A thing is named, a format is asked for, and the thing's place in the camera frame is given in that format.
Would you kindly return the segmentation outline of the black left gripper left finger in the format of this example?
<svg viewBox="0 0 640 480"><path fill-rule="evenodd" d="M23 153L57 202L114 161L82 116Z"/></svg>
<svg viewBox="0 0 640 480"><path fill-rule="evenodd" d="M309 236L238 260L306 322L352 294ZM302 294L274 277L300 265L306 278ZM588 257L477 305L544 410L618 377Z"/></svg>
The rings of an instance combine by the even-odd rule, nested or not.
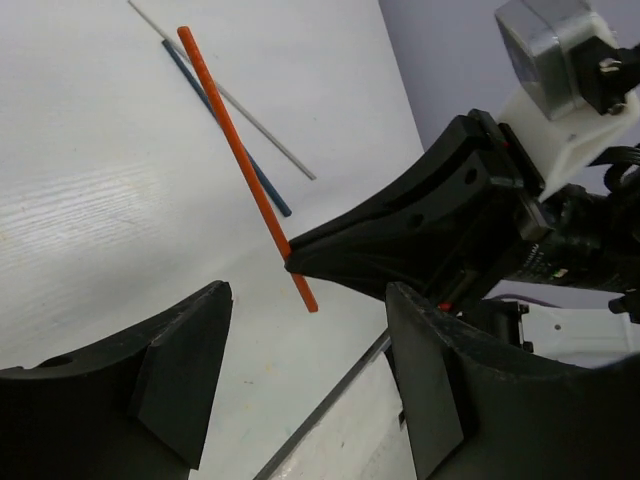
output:
<svg viewBox="0 0 640 480"><path fill-rule="evenodd" d="M5 479L186 479L200 466L231 323L215 281L33 368L1 373Z"/></svg>

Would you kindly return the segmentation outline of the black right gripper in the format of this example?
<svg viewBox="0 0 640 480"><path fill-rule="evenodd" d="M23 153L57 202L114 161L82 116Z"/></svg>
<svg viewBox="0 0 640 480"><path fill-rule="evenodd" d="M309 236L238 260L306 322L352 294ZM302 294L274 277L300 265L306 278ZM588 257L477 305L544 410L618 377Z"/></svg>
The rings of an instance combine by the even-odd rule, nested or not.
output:
<svg viewBox="0 0 640 480"><path fill-rule="evenodd" d="M619 121L530 109L455 118L425 152L438 215L425 296L470 305L501 280L630 294L639 285L639 152Z"/></svg>

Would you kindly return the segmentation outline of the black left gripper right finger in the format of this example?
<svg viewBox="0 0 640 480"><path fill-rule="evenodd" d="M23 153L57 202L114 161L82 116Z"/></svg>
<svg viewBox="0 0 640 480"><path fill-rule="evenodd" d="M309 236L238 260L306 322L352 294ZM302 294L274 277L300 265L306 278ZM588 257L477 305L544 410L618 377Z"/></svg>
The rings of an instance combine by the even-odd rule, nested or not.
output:
<svg viewBox="0 0 640 480"><path fill-rule="evenodd" d="M391 284L386 312L420 479L635 479L639 359L582 368L508 345Z"/></svg>

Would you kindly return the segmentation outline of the orange chopstick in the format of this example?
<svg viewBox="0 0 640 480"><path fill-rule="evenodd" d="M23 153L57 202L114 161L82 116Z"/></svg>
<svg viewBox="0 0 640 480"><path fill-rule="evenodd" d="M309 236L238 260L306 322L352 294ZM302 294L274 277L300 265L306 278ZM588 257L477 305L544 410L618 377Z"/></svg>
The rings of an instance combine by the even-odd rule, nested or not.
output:
<svg viewBox="0 0 640 480"><path fill-rule="evenodd" d="M233 123L224 101L217 87L214 76L211 74L206 61L201 53L197 41L187 25L180 25L176 29L179 41L192 61L192 66L197 79L204 90L204 93L211 105L226 139L234 160L242 175L244 183L250 193L254 210L259 215L264 231L263 237L268 236L273 250L278 253L281 266L292 253L291 245L282 228L280 220L277 218L268 196L262 187L257 173L251 165L248 154L245 151L241 137Z"/></svg>

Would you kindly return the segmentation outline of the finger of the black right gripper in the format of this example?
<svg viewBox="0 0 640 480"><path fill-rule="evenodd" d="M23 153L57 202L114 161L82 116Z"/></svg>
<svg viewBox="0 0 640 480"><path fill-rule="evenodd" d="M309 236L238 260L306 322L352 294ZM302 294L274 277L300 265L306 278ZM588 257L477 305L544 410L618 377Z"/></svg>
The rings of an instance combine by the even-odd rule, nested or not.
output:
<svg viewBox="0 0 640 480"><path fill-rule="evenodd" d="M429 251L373 255L336 251L291 254L291 273L330 281L367 296L383 299L390 283L401 282L433 303L460 303L480 273L460 259Z"/></svg>
<svg viewBox="0 0 640 480"><path fill-rule="evenodd" d="M524 190L523 149L488 114L456 116L391 184L291 242L294 260L395 256L456 249L486 257L521 249L516 224Z"/></svg>

